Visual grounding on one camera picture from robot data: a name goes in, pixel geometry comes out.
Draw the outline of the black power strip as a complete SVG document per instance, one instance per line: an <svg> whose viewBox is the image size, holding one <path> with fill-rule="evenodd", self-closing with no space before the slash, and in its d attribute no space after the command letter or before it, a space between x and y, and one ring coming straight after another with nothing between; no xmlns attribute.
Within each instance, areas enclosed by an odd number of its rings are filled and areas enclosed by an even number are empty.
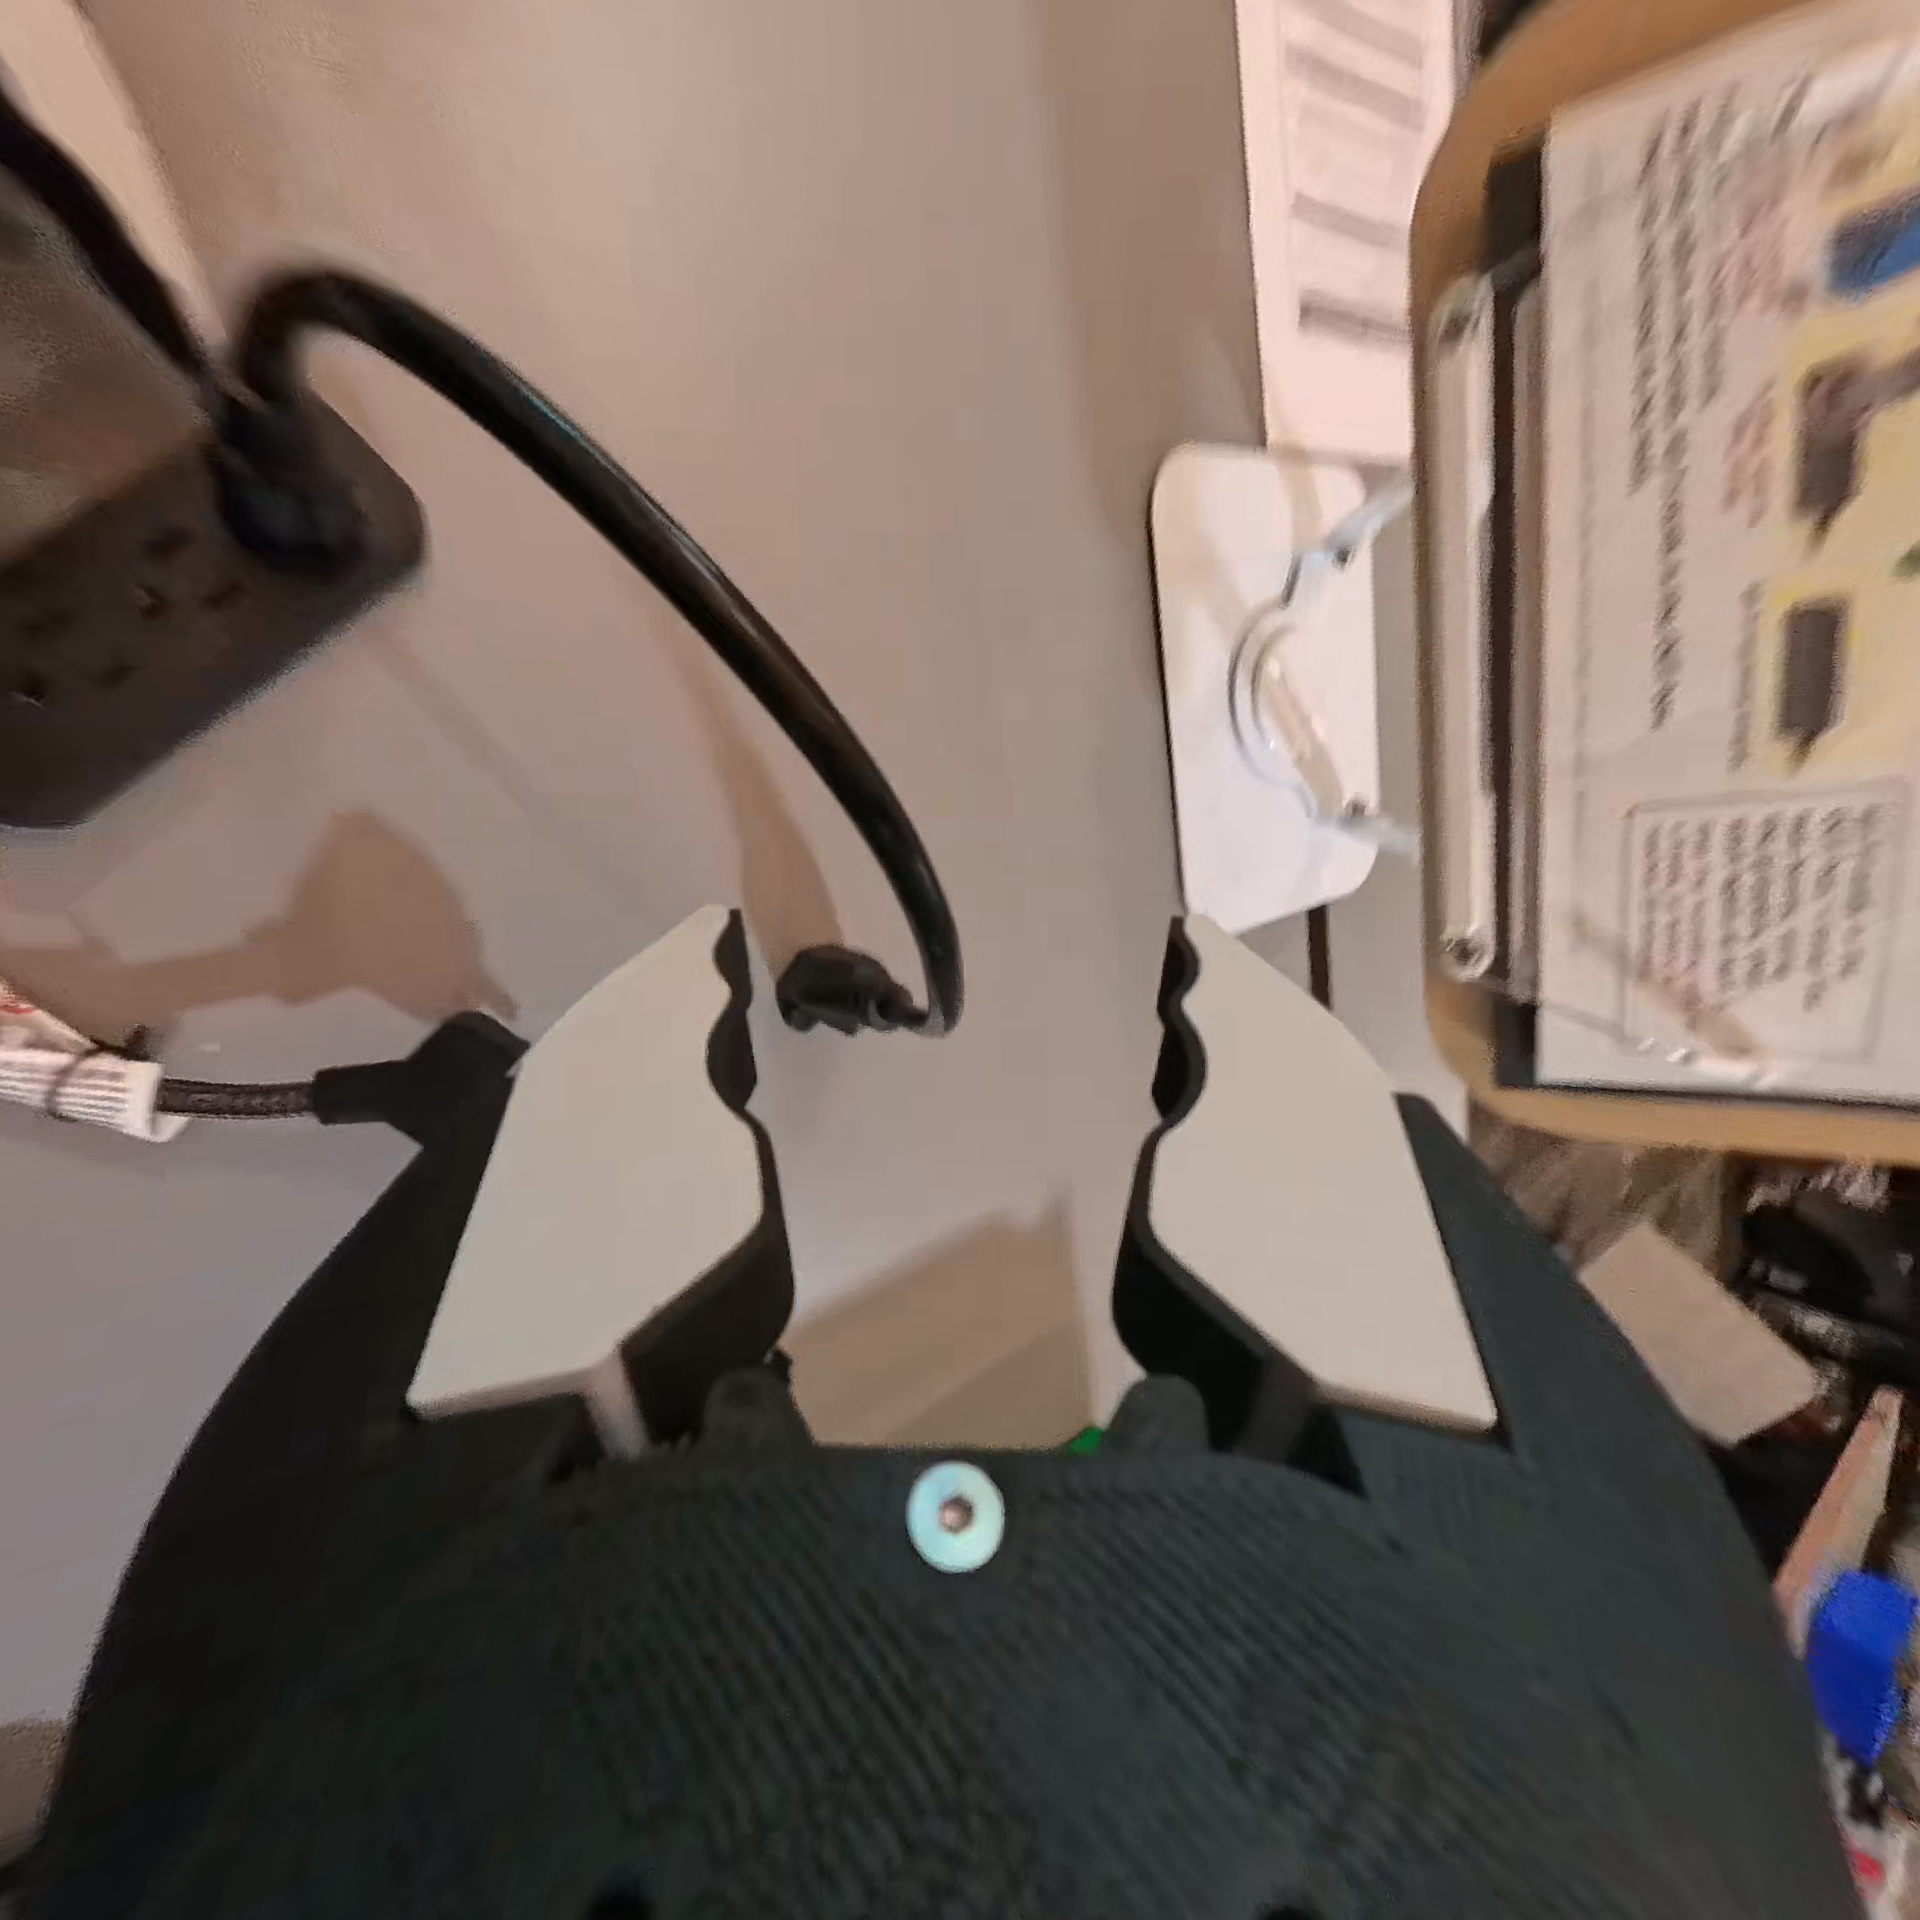
<svg viewBox="0 0 1920 1920"><path fill-rule="evenodd" d="M344 570L243 547L209 446L3 564L3 826L86 823L421 570L415 493L338 413L313 418L362 516Z"/></svg>

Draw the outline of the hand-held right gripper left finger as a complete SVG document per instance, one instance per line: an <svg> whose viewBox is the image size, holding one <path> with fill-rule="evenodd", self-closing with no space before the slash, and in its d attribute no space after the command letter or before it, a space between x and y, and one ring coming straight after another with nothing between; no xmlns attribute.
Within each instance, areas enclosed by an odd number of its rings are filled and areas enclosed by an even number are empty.
<svg viewBox="0 0 1920 1920"><path fill-rule="evenodd" d="M771 1140L750 1114L753 956L702 906L518 1064L409 1412L575 1396L606 1451L698 1434L795 1312Z"/></svg>

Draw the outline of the grey desk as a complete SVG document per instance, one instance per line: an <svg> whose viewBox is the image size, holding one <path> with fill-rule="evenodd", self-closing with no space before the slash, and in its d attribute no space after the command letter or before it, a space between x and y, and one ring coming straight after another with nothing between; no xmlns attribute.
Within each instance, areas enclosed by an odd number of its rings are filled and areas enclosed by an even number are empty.
<svg viewBox="0 0 1920 1920"><path fill-rule="evenodd" d="M951 1040L753 1110L827 1438L1036 1443L1106 1331L1176 906L1149 488L1263 433L1234 4L3 4L19 101L213 332L292 263L502 352L771 617L967 944ZM921 991L840 805L598 533L372 352L315 384L421 584L86 826L3 834L3 981L187 1075L544 1037L711 901Z"/></svg>

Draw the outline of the white paper sheet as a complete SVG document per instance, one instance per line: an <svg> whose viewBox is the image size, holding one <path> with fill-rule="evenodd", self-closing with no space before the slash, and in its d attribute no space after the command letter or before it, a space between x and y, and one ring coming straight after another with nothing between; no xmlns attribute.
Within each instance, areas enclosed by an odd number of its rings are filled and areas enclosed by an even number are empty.
<svg viewBox="0 0 1920 1920"><path fill-rule="evenodd" d="M1410 455L1410 210L1455 41L1455 4L1237 4L1267 446Z"/></svg>

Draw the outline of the wooden document stand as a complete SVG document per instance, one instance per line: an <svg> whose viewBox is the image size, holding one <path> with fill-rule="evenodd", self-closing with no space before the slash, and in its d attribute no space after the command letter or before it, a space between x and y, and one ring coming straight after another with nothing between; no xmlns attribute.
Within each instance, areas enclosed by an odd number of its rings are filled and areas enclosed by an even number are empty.
<svg viewBox="0 0 1920 1920"><path fill-rule="evenodd" d="M1541 168L1551 121L1842 4L1535 4L1473 67L1410 210L1410 455L1176 446L1152 493L1186 909L1249 933L1423 870L1428 1005L1498 1114L1593 1140L1915 1166L1915 1106L1535 1073Z"/></svg>

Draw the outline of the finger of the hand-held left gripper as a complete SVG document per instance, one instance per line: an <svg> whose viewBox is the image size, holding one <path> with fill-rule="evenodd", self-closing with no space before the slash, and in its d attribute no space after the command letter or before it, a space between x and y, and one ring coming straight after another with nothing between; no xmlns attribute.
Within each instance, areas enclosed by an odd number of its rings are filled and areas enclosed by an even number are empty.
<svg viewBox="0 0 1920 1920"><path fill-rule="evenodd" d="M198 267L109 72L3 79L3 564L209 428Z"/></svg>

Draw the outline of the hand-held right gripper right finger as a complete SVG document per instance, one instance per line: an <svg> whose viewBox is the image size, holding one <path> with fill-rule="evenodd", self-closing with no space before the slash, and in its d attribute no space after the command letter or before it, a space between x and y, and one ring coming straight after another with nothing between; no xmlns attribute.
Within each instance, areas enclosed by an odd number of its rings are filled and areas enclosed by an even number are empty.
<svg viewBox="0 0 1920 1920"><path fill-rule="evenodd" d="M1492 1434L1498 1396L1394 1084L1309 987L1175 918L1155 1126L1121 1214L1124 1356L1211 1434L1326 1407Z"/></svg>

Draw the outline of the printed instruction sheet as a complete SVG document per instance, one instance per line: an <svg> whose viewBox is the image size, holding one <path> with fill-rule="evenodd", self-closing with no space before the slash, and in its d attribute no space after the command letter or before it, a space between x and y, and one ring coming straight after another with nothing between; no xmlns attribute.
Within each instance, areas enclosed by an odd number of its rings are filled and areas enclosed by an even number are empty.
<svg viewBox="0 0 1920 1920"><path fill-rule="evenodd" d="M1915 4L1541 174L1535 1073L1915 1106Z"/></svg>

